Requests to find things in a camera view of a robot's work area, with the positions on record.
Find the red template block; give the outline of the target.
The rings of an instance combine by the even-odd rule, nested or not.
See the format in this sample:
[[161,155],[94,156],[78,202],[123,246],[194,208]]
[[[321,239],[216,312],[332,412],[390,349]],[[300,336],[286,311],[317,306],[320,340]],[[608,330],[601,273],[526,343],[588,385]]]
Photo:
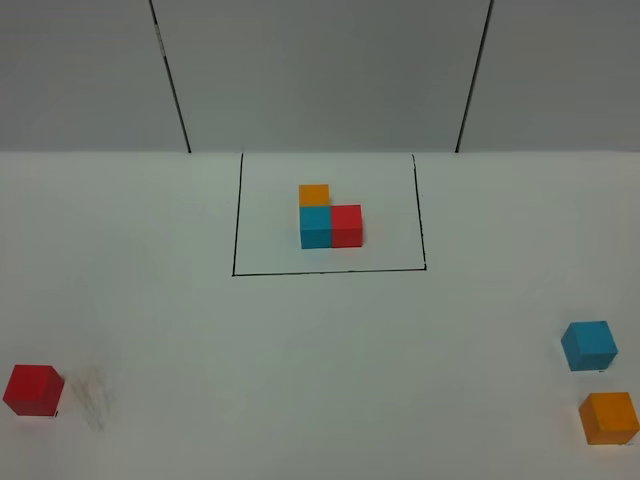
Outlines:
[[361,206],[332,205],[331,228],[332,248],[362,247],[364,234]]

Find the blue template block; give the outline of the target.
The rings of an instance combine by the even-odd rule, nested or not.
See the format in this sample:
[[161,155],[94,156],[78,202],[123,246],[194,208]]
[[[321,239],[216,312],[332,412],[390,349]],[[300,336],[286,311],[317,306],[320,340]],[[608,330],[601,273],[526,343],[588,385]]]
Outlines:
[[331,207],[300,207],[299,230],[302,249],[330,248],[332,241]]

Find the orange template block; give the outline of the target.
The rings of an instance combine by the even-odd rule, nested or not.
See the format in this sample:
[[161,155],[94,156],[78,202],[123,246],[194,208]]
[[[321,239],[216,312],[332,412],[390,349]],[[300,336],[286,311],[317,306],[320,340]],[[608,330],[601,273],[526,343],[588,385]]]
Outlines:
[[319,207],[330,205],[328,184],[301,184],[299,186],[299,206]]

